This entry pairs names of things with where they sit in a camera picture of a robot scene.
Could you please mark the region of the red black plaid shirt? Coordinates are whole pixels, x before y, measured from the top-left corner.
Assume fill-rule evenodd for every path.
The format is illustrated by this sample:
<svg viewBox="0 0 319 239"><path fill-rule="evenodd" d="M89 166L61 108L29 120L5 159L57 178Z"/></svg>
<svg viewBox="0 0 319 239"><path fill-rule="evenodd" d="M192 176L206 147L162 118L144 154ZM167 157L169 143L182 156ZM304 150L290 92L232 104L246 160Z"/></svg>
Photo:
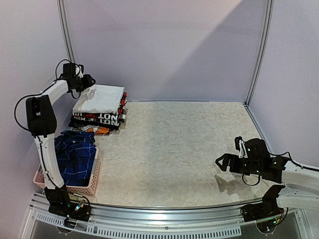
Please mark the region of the red black plaid shirt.
<svg viewBox="0 0 319 239"><path fill-rule="evenodd" d="M74 117L125 121L127 92L123 92L120 100L91 99L76 103L72 109Z"/></svg>

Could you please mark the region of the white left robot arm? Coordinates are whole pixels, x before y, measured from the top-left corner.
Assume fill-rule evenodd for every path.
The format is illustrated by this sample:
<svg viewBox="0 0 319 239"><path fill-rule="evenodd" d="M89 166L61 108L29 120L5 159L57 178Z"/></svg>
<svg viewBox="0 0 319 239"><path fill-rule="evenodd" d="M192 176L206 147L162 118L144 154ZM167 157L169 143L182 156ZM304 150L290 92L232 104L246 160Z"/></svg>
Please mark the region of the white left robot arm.
<svg viewBox="0 0 319 239"><path fill-rule="evenodd" d="M44 191L50 206L63 216L70 216L74 212L74 205L70 202L58 168L54 146L57 119L53 104L64 94L72 93L73 90L81 93L95 82L89 74L55 80L41 93L27 97L25 102L27 129L34 137L38 149L44 175Z"/></svg>

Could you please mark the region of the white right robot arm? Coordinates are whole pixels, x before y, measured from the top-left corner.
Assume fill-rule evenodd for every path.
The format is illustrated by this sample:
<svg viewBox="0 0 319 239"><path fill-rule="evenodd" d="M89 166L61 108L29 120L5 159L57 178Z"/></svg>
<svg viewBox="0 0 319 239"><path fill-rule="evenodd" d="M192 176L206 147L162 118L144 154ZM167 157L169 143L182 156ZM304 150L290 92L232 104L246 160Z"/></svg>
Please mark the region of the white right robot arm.
<svg viewBox="0 0 319 239"><path fill-rule="evenodd" d="M268 217L282 208L319 210L319 169L294 162L290 157L266 154L241 158L226 153L215 160L222 170L242 176L257 175L274 182L257 205L258 213Z"/></svg>

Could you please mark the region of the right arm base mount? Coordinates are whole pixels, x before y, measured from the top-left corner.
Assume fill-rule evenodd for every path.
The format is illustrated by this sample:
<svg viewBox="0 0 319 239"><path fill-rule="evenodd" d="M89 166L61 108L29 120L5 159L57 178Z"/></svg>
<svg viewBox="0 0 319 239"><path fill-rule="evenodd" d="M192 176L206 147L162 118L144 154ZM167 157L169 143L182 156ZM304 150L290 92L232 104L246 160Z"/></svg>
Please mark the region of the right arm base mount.
<svg viewBox="0 0 319 239"><path fill-rule="evenodd" d="M288 212L289 208L280 208L271 200L247 204L240 209L244 222L255 221L258 231L263 234L272 233L285 220Z"/></svg>

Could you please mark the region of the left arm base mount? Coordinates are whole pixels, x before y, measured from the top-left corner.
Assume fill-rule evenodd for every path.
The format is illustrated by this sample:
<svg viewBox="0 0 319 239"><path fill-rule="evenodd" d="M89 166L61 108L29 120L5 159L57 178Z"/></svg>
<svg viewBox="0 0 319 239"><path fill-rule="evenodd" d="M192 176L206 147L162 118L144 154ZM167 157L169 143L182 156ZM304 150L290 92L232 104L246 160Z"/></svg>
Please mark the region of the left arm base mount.
<svg viewBox="0 0 319 239"><path fill-rule="evenodd" d="M68 228L75 228L71 220L88 222L91 215L91 204L87 197L70 193L66 187L48 189L44 188L45 196L49 202L48 211L51 214L64 217L63 225Z"/></svg>

